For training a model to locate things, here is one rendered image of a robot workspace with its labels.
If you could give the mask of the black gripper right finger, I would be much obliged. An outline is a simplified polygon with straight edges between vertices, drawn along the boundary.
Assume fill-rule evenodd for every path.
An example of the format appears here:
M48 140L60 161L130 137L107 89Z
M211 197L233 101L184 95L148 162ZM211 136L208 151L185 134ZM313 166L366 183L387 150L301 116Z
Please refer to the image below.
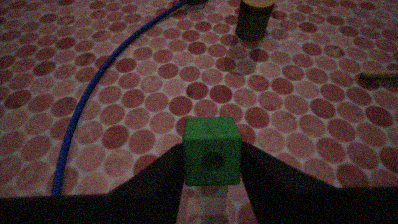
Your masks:
M257 224L398 224L398 187L337 188L245 141L241 176Z

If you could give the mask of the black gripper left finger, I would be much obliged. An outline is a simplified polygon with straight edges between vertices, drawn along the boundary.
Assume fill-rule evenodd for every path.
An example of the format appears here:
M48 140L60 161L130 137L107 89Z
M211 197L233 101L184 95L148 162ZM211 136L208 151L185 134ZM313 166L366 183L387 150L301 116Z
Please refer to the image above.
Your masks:
M183 183L177 143L107 194L0 198L0 224L176 224Z

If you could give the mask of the green block with hole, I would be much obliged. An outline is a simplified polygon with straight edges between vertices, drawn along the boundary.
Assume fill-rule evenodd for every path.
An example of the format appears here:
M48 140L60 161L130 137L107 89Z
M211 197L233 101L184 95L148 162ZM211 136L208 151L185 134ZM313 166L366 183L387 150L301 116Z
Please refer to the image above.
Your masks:
M187 118L182 145L187 186L240 183L242 136L232 117Z

